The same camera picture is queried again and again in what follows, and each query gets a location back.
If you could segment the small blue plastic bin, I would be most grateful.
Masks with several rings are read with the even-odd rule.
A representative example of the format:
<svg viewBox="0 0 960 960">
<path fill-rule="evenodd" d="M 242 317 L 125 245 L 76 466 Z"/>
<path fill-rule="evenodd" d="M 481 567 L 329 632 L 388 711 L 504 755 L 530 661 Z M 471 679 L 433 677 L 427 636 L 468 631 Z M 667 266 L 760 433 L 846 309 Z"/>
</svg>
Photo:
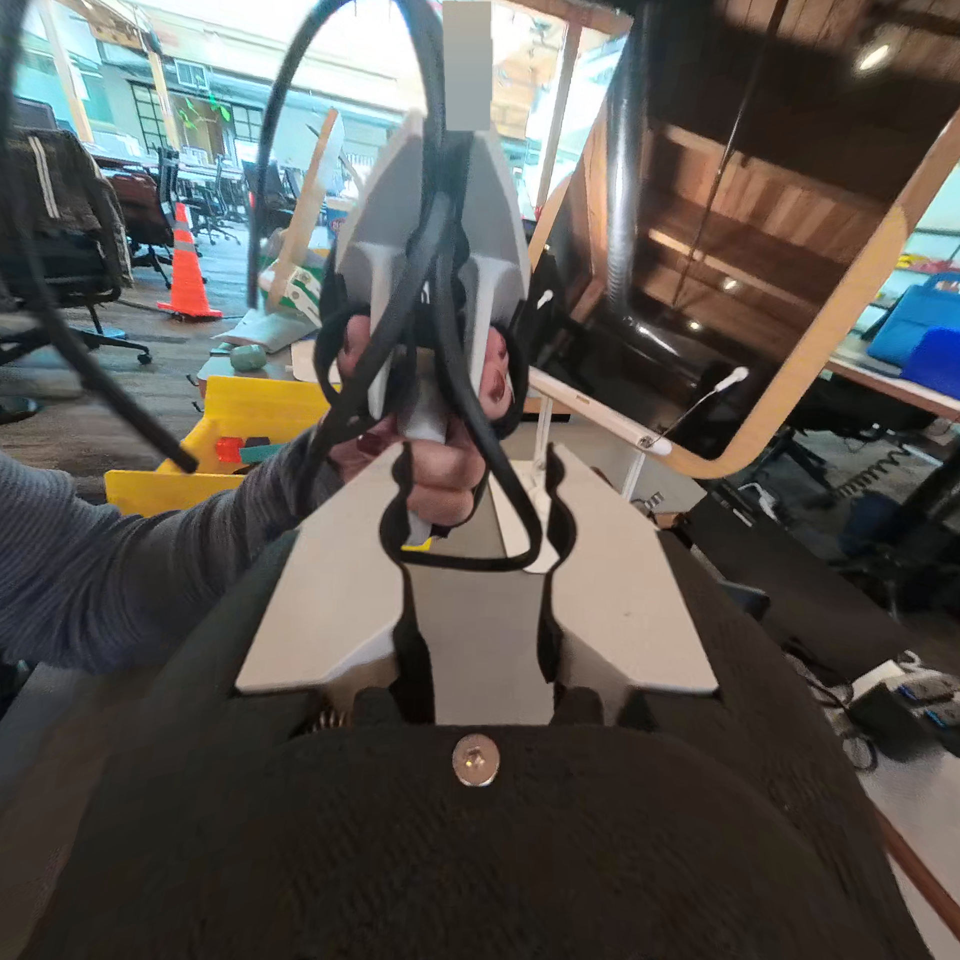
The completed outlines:
<svg viewBox="0 0 960 960">
<path fill-rule="evenodd" d="M 959 399 L 959 330 L 927 330 L 904 364 L 900 379 Z"/>
</svg>

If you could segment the office chair with grey jacket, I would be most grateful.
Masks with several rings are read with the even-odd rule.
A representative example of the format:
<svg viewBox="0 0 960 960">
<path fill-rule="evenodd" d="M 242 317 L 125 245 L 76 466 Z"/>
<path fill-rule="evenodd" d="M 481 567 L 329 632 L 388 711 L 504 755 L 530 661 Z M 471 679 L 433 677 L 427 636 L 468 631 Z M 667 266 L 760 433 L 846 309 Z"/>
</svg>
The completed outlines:
<svg viewBox="0 0 960 960">
<path fill-rule="evenodd" d="M 14 126 L 6 139 L 13 181 L 2 179 L 2 364 L 48 345 L 26 312 L 36 294 L 22 240 L 28 236 L 57 307 L 83 308 L 92 329 L 73 327 L 95 351 L 135 351 L 148 366 L 150 349 L 105 334 L 97 306 L 119 300 L 134 284 L 126 222 L 114 187 L 71 132 Z"/>
</svg>

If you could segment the person's left hand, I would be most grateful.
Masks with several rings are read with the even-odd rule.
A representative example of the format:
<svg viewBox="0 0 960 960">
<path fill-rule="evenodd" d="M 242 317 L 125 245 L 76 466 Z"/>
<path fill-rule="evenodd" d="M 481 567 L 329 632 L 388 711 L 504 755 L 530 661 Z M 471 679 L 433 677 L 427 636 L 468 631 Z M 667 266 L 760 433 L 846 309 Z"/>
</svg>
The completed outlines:
<svg viewBox="0 0 960 960">
<path fill-rule="evenodd" d="M 487 334 L 479 401 L 486 417 L 498 422 L 509 411 L 513 392 L 509 381 L 508 346 L 496 328 Z M 385 416 L 359 438 L 334 445 L 328 459 L 343 482 L 350 482 L 393 444 L 403 440 L 394 414 Z M 424 522 L 454 527 L 474 510 L 474 490 L 485 462 L 466 427 L 453 418 L 443 441 L 411 440 L 413 486 L 407 507 Z"/>
</svg>

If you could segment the yellow plastic bin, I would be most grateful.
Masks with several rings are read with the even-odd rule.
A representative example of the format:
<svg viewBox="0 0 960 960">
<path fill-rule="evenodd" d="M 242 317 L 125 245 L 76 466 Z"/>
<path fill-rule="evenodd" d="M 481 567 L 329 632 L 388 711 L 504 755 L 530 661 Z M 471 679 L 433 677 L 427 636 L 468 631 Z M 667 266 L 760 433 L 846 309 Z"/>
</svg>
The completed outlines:
<svg viewBox="0 0 960 960">
<path fill-rule="evenodd" d="M 162 462 L 155 471 L 111 470 L 106 501 L 126 516 L 154 517 L 192 508 L 247 477 L 240 453 L 250 438 L 285 444 L 316 424 L 330 407 L 319 386 L 296 380 L 212 376 L 203 413 L 181 446 L 198 461 L 193 473 Z"/>
</svg>

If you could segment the green and white carton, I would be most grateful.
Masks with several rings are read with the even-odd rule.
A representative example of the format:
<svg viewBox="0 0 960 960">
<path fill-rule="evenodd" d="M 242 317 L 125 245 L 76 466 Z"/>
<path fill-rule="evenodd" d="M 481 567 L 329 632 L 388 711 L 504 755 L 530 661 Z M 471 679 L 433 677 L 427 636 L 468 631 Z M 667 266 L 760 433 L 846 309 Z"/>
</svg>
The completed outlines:
<svg viewBox="0 0 960 960">
<path fill-rule="evenodd" d="M 294 309 L 317 329 L 322 325 L 321 294 L 321 278 L 312 270 L 305 267 L 297 267 L 293 270 L 287 282 L 285 296 L 291 301 Z"/>
</svg>

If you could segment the white mirror stand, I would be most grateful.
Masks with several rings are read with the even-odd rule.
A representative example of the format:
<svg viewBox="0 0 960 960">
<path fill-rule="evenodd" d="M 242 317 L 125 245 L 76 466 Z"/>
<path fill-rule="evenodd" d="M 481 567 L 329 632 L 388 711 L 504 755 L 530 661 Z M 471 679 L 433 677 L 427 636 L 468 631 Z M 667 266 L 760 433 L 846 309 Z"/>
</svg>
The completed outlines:
<svg viewBox="0 0 960 960">
<path fill-rule="evenodd" d="M 546 455 L 555 405 L 568 407 L 573 414 L 585 417 L 595 426 L 599 426 L 630 446 L 633 450 L 633 459 L 620 490 L 621 498 L 630 502 L 646 461 L 652 457 L 666 457 L 672 452 L 673 444 L 667 438 L 667 434 L 681 425 L 692 412 L 697 411 L 707 401 L 720 397 L 734 386 L 738 386 L 746 380 L 749 373 L 750 369 L 747 366 L 735 367 L 703 397 L 683 410 L 668 426 L 649 428 L 629 420 L 625 415 L 619 414 L 598 400 L 591 399 L 582 390 L 575 390 L 572 386 L 541 370 L 531 370 L 533 387 L 539 399 L 533 458 L 514 460 L 510 463 L 524 492 L 534 506 L 541 525 L 543 540 L 536 559 L 526 565 L 523 571 L 528 574 L 543 575 L 551 570 L 559 559 L 556 549 L 546 535 L 551 510 L 551 500 L 546 490 Z M 513 556 L 525 549 L 521 546 L 525 533 L 522 521 L 496 478 L 490 478 L 489 489 L 503 547 L 509 556 Z"/>
</svg>

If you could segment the orange traffic cone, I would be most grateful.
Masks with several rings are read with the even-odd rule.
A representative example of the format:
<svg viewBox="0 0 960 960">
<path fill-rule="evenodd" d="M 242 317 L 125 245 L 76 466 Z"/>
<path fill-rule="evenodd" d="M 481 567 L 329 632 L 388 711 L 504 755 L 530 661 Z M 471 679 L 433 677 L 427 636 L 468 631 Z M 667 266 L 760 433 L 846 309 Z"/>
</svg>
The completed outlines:
<svg viewBox="0 0 960 960">
<path fill-rule="evenodd" d="M 210 305 L 186 206 L 181 201 L 174 205 L 173 235 L 169 300 L 157 302 L 156 309 L 190 322 L 222 320 L 222 312 Z"/>
</svg>

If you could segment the white panel on stand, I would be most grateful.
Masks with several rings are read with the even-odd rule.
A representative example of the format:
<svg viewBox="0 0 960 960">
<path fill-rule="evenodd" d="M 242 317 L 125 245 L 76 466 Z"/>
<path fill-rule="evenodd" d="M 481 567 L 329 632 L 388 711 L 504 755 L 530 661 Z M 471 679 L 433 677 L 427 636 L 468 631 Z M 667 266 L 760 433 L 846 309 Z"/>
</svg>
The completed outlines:
<svg viewBox="0 0 960 960">
<path fill-rule="evenodd" d="M 330 182 L 340 163 L 344 136 L 340 112 L 331 107 L 317 131 L 317 141 L 291 222 L 283 233 L 276 258 L 268 266 L 261 266 L 260 242 L 253 241 L 254 303 L 225 337 L 231 356 L 275 354 L 318 330 L 286 297 L 286 287 L 298 267 L 309 269 L 322 278 L 308 265 L 308 248 Z"/>
</svg>

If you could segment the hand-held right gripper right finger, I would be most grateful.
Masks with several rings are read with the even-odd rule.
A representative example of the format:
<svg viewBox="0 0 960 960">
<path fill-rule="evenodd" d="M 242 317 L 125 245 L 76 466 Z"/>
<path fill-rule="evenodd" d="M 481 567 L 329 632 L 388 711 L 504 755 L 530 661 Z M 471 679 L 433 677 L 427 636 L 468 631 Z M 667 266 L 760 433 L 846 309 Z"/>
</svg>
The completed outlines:
<svg viewBox="0 0 960 960">
<path fill-rule="evenodd" d="M 561 443 L 548 448 L 545 483 L 554 682 L 596 694 L 606 726 L 637 694 L 712 697 L 718 680 L 656 525 Z"/>
</svg>

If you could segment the wood framed mirror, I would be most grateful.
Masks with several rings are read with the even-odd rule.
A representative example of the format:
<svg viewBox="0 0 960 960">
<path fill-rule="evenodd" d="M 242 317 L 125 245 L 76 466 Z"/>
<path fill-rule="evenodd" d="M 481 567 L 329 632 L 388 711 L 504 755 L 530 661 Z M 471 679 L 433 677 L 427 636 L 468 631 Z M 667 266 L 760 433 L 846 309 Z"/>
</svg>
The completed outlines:
<svg viewBox="0 0 960 960">
<path fill-rule="evenodd" d="M 617 5 L 630 30 L 541 211 L 516 336 L 531 371 L 649 428 L 749 368 L 655 457 L 721 478 L 761 454 L 958 164 L 958 2 Z"/>
</svg>

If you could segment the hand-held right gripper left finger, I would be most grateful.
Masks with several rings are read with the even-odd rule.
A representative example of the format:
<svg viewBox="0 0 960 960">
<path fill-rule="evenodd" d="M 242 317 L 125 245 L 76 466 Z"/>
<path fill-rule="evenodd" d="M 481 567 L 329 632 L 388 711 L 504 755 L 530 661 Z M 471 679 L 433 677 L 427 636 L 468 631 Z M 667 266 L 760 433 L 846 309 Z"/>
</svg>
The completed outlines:
<svg viewBox="0 0 960 960">
<path fill-rule="evenodd" d="M 366 689 L 392 691 L 402 716 L 435 719 L 434 683 L 403 550 L 409 532 L 397 443 L 298 528 L 235 679 L 237 692 L 317 693 L 339 714 Z"/>
</svg>

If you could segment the person's left forearm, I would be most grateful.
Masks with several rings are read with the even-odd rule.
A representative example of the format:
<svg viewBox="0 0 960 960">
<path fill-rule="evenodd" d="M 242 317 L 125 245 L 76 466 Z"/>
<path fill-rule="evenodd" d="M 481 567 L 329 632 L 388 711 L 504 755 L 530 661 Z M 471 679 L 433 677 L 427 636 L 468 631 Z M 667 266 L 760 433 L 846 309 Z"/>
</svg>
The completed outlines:
<svg viewBox="0 0 960 960">
<path fill-rule="evenodd" d="M 65 472 L 1 457 L 2 662 L 106 673 L 164 660 L 270 544 L 342 487 L 310 467 L 318 427 L 234 489 L 145 517 Z"/>
</svg>

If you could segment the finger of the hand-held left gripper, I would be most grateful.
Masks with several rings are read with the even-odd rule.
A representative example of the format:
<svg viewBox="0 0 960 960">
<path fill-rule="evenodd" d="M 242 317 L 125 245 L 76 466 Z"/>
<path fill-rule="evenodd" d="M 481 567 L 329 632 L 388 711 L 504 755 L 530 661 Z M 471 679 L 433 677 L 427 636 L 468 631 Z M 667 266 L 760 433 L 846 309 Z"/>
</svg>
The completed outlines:
<svg viewBox="0 0 960 960">
<path fill-rule="evenodd" d="M 367 376 L 366 403 L 378 418 L 394 414 L 403 378 L 406 345 L 389 331 L 405 322 L 420 365 L 419 315 L 431 273 L 431 213 L 425 200 L 426 114 L 411 111 L 391 135 L 374 164 L 336 244 L 334 275 L 353 312 L 364 311 L 369 330 L 381 338 L 377 376 Z"/>
<path fill-rule="evenodd" d="M 474 134 L 461 225 L 467 242 L 462 283 L 474 330 L 509 324 L 529 294 L 530 259 L 517 188 L 498 136 Z"/>
</svg>

